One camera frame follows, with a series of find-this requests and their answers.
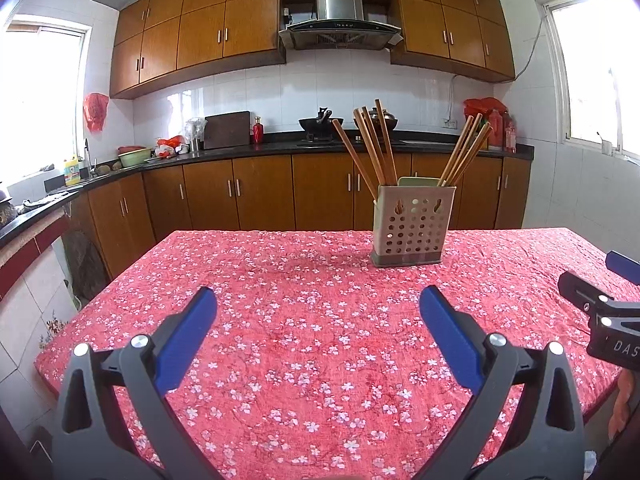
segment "range hood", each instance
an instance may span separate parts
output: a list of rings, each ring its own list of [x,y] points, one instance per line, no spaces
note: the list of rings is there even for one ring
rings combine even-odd
[[[402,29],[364,19],[362,0],[316,0],[317,20],[288,25],[279,32],[285,48],[382,50],[402,41]]]

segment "silver screw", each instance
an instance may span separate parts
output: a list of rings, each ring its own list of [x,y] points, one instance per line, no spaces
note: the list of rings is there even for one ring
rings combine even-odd
[[[493,333],[489,336],[489,343],[494,346],[505,346],[507,344],[507,338],[502,334]]]
[[[551,350],[552,354],[556,355],[562,355],[562,352],[564,352],[564,348],[562,348],[562,345],[558,341],[549,343],[549,350]]]
[[[74,348],[74,354],[78,357],[86,354],[89,351],[89,345],[87,343],[80,343]]]
[[[149,343],[149,338],[144,334],[133,336],[131,340],[131,346],[133,346],[133,348],[144,348],[147,343]]]

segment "blue gripper pad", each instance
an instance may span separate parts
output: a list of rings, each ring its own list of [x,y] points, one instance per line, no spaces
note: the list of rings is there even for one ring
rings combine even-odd
[[[456,320],[456,311],[435,285],[420,294],[420,315],[456,381],[475,395],[484,384],[482,356]]]
[[[634,285],[640,285],[640,264],[616,251],[611,251],[605,259],[607,269],[622,276]]]
[[[162,396],[180,386],[217,311],[216,295],[210,288],[203,287],[180,314],[167,316],[162,322],[175,325],[156,356],[156,388]]]

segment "window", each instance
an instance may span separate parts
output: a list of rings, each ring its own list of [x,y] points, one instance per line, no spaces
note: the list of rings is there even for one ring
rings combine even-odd
[[[640,9],[633,0],[555,0],[544,7],[565,138],[600,144],[601,136],[620,153],[639,156]]]
[[[0,38],[0,180],[76,153],[84,32],[13,22]]]

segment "wooden chopstick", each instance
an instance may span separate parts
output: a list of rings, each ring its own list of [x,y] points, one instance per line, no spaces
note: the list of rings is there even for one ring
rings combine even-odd
[[[362,118],[360,110],[356,108],[353,111],[353,117],[356,119],[356,124],[358,125],[358,129],[360,130],[360,134],[362,135],[364,144],[367,147],[367,151],[369,152],[371,163],[373,164],[373,170],[376,172],[378,182],[381,186],[386,186],[385,173],[382,171],[382,166],[380,166],[380,161],[378,160],[376,149],[373,146],[373,142],[371,140],[371,137],[369,136],[369,131],[367,130],[367,125],[364,123],[364,119]]]
[[[347,147],[347,151],[351,155],[351,158],[353,159],[353,161],[354,161],[354,163],[356,165],[356,168],[358,168],[358,171],[362,175],[362,177],[364,179],[364,183],[367,184],[367,187],[369,188],[369,191],[371,192],[371,196],[373,197],[373,200],[376,200],[378,198],[378,194],[376,193],[376,188],[373,185],[373,182],[371,181],[371,178],[370,178],[369,174],[364,169],[364,165],[362,164],[362,161],[360,160],[360,157],[356,153],[356,150],[353,149],[353,145],[352,145],[351,141],[349,140],[349,137],[347,137],[347,134],[342,129],[342,125],[340,124],[340,121],[338,119],[334,119],[332,121],[332,123],[334,125],[334,128],[336,129],[336,131],[340,135],[340,138],[342,139],[342,142],[344,142],[344,145]]]
[[[376,150],[376,155],[378,156],[378,160],[380,161],[382,172],[385,174],[385,181],[388,184],[393,184],[393,177],[391,176],[391,172],[389,171],[389,168],[386,166],[385,158],[384,158],[384,155],[382,154],[382,148],[380,147],[380,142],[378,140],[378,134],[376,133],[376,129],[373,126],[371,115],[369,115],[369,110],[367,110],[366,106],[362,107],[362,118],[364,119],[364,123],[366,124],[367,129],[369,131],[369,137],[371,138],[373,147]]]
[[[458,157],[456,158],[456,161],[453,163],[453,166],[449,170],[449,173],[444,176],[444,180],[442,181],[443,186],[448,185],[448,183],[451,181],[451,177],[453,177],[458,173],[460,165],[462,164],[462,161],[464,160],[467,154],[467,150],[469,149],[469,145],[472,144],[474,140],[474,134],[478,129],[478,124],[480,123],[481,120],[482,120],[482,114],[476,115],[474,123],[471,126],[471,129],[469,130],[469,133],[466,136],[466,139],[462,147],[460,148],[460,152],[458,153]]]
[[[444,171],[442,172],[442,176],[440,177],[440,180],[438,181],[438,186],[442,186],[442,183],[445,181],[446,176],[449,174],[449,171],[451,171],[451,168],[453,167],[453,163],[458,158],[458,153],[460,152],[460,148],[462,148],[462,145],[466,141],[466,136],[468,136],[469,131],[471,129],[471,124],[473,122],[474,122],[474,117],[472,115],[469,115],[469,117],[466,118],[465,127],[462,128],[462,132],[460,133],[460,136],[458,137],[458,142],[456,142],[456,146],[453,148],[453,152],[451,153],[451,156],[449,157],[449,160],[447,161],[447,165],[444,167]]]
[[[460,164],[458,170],[451,177],[452,186],[455,186],[458,183],[458,181],[462,178],[462,175],[465,173],[466,169],[469,167],[471,162],[474,160],[474,158],[476,158],[476,155],[480,151],[480,148],[482,147],[484,142],[487,140],[487,137],[489,137],[491,130],[492,128],[490,124],[485,123],[484,126],[482,127],[482,130],[480,130],[480,133],[476,137],[476,140],[474,141],[473,145],[471,146],[471,149],[469,149],[468,153],[466,154],[466,157]]]
[[[391,140],[389,138],[389,130],[386,127],[386,119],[383,114],[382,103],[380,99],[376,99],[376,110],[378,111],[378,122],[380,123],[380,129],[382,130],[382,138],[385,141],[386,148],[386,166],[388,168],[388,176],[391,179],[391,183],[394,186],[398,185],[398,172],[396,171],[396,162],[394,160],[394,152],[391,150]]]

